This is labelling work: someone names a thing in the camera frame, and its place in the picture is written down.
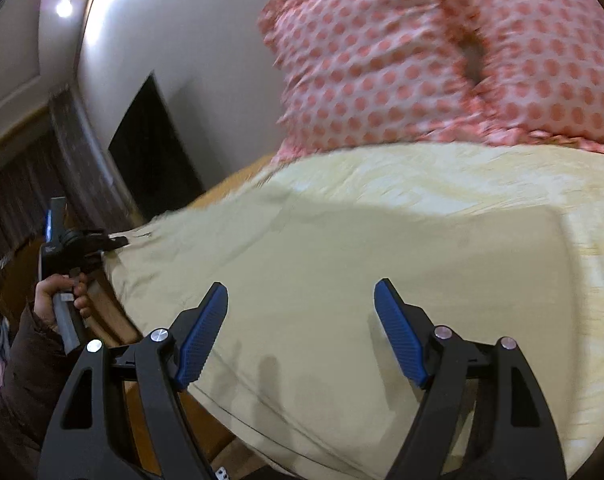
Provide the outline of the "pink polka dot pillow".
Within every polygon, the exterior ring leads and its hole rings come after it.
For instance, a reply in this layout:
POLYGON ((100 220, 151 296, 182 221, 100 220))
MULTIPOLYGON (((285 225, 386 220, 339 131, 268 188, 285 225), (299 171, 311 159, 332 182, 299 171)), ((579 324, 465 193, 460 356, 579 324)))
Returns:
POLYGON ((483 47, 476 93, 489 144, 604 154, 604 9, 597 0, 444 0, 483 47))
POLYGON ((284 76, 278 162, 488 135, 443 0, 270 0, 258 26, 284 76))

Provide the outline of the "yellow patterned bedspread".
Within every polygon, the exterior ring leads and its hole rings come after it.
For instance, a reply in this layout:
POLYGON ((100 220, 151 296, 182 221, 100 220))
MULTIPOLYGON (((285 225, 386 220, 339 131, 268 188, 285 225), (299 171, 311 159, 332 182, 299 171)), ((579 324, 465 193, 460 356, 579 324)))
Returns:
POLYGON ((386 144, 272 162, 258 182, 331 202, 420 214, 526 206, 559 212, 578 257, 579 376, 564 456, 574 474, 604 445, 604 155, 552 145, 386 144))

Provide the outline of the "dark brown jacket sleeve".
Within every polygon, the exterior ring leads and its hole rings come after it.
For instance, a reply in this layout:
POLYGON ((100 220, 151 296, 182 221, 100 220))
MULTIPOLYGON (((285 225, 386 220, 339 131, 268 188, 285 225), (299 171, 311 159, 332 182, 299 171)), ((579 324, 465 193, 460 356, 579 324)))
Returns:
POLYGON ((34 479, 40 451, 76 357, 26 307, 0 387, 0 479, 34 479))

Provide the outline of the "beige khaki pants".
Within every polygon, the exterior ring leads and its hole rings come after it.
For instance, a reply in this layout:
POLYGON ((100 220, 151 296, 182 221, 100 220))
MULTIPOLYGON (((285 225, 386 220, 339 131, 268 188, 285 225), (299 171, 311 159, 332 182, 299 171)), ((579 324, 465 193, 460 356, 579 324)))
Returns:
POLYGON ((552 207, 424 216, 265 185, 127 239, 104 266, 143 333, 226 286, 227 316, 189 392, 288 471, 380 479, 408 433, 419 393, 374 309, 382 278, 464 338, 514 338, 568 431, 580 286, 552 207))

